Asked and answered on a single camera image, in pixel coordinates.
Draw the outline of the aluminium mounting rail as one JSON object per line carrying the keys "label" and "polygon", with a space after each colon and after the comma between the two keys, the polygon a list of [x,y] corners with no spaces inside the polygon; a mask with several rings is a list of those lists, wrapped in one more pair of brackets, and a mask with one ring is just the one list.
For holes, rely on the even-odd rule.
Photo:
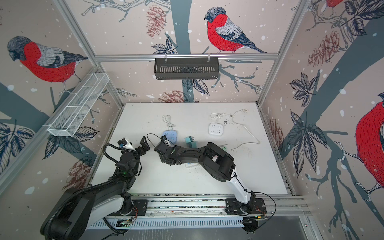
{"label": "aluminium mounting rail", "polygon": [[182,228],[229,228],[243,227],[244,222],[256,220],[260,225],[272,217],[311,216],[302,197],[276,195],[271,198],[257,195],[264,200],[265,215],[228,215],[225,199],[231,195],[211,196],[135,196],[133,200],[148,200],[145,216],[117,216],[116,213],[92,224],[91,230],[107,229],[112,225],[119,230],[154,230]]}

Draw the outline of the white multicolour power strip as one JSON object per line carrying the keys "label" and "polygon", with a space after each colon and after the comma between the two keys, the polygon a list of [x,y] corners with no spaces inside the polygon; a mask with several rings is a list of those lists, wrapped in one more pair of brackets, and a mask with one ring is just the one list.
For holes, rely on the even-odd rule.
{"label": "white multicolour power strip", "polygon": [[197,167],[199,166],[200,164],[198,163],[185,163],[185,167],[186,168],[192,168],[192,167]]}

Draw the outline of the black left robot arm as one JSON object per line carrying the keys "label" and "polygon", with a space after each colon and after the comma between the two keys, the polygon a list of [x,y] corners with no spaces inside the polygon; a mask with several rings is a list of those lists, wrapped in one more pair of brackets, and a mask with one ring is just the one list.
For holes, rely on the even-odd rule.
{"label": "black left robot arm", "polygon": [[41,235],[46,240],[78,240],[90,225],[107,215],[130,213],[128,191],[142,171],[141,156],[149,150],[146,137],[136,148],[125,138],[116,146],[105,144],[103,154],[116,167],[112,176],[97,185],[66,190],[43,222]]}

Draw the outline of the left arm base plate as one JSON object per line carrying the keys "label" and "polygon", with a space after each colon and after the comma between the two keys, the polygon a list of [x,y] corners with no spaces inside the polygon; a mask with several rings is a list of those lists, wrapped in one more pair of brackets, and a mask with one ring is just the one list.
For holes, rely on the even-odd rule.
{"label": "left arm base plate", "polygon": [[122,208],[116,212],[117,216],[145,216],[148,206],[148,200],[124,200]]}

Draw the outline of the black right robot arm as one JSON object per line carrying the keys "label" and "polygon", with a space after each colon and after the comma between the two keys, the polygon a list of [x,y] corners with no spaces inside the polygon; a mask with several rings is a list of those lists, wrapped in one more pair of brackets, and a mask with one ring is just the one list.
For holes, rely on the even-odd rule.
{"label": "black right robot arm", "polygon": [[214,143],[207,143],[201,148],[184,148],[170,146],[165,136],[156,145],[162,163],[170,166],[182,164],[199,164],[214,179],[227,183],[235,195],[227,204],[225,212],[239,216],[247,216],[255,211],[255,192],[249,191],[236,170],[234,158]]}

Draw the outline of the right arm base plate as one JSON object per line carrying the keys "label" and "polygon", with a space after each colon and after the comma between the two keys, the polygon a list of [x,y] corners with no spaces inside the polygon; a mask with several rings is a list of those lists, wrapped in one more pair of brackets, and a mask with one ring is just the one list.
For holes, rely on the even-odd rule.
{"label": "right arm base plate", "polygon": [[236,199],[225,199],[225,202],[225,212],[228,215],[247,216],[265,215],[267,213],[265,202],[261,198],[250,200],[247,204],[240,203]]}

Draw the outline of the teal charger plug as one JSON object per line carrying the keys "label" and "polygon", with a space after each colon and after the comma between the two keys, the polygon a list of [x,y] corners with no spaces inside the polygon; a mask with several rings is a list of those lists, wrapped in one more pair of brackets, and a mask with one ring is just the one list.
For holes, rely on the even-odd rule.
{"label": "teal charger plug", "polygon": [[190,143],[188,143],[188,146],[189,146],[189,148],[197,148],[197,143],[196,142],[190,142]]}

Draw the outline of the teal charger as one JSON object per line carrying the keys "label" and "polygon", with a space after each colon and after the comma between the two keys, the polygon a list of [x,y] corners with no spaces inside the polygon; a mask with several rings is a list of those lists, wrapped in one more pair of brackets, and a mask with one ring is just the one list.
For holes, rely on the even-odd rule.
{"label": "teal charger", "polygon": [[194,138],[192,136],[188,136],[188,137],[185,138],[185,142],[187,144],[192,143],[193,141],[194,141]]}

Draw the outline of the blue square power socket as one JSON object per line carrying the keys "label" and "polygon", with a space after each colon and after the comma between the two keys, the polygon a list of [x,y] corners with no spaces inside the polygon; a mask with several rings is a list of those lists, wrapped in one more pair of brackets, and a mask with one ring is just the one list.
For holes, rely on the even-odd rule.
{"label": "blue square power socket", "polygon": [[163,132],[163,136],[166,136],[167,140],[173,144],[177,143],[177,132],[175,130],[168,130]]}

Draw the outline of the white square power socket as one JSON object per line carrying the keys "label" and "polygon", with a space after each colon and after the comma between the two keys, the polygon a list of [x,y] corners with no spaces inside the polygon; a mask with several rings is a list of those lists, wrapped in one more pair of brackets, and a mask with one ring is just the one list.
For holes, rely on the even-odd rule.
{"label": "white square power socket", "polygon": [[209,134],[214,136],[222,136],[224,132],[224,126],[219,123],[209,124]]}

